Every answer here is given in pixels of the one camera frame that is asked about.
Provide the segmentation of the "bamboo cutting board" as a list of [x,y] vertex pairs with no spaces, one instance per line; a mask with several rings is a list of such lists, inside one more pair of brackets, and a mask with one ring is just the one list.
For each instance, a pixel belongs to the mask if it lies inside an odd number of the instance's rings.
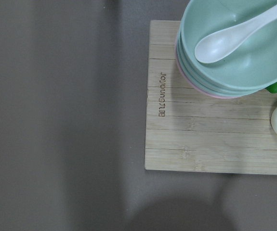
[[277,175],[277,94],[217,99],[192,88],[175,61],[179,24],[150,22],[145,168]]

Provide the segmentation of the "white soup spoon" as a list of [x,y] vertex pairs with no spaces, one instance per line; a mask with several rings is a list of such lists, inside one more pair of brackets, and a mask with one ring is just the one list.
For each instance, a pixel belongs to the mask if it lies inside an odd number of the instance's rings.
[[277,20],[277,5],[243,23],[209,34],[197,43],[194,49],[195,58],[203,64],[222,60],[250,36],[275,20]]

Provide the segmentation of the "stacked green bowls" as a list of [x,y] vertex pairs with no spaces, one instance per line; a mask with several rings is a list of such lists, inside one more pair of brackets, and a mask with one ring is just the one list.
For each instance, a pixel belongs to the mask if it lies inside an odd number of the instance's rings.
[[199,91],[236,98],[277,84],[277,0],[192,0],[175,45]]

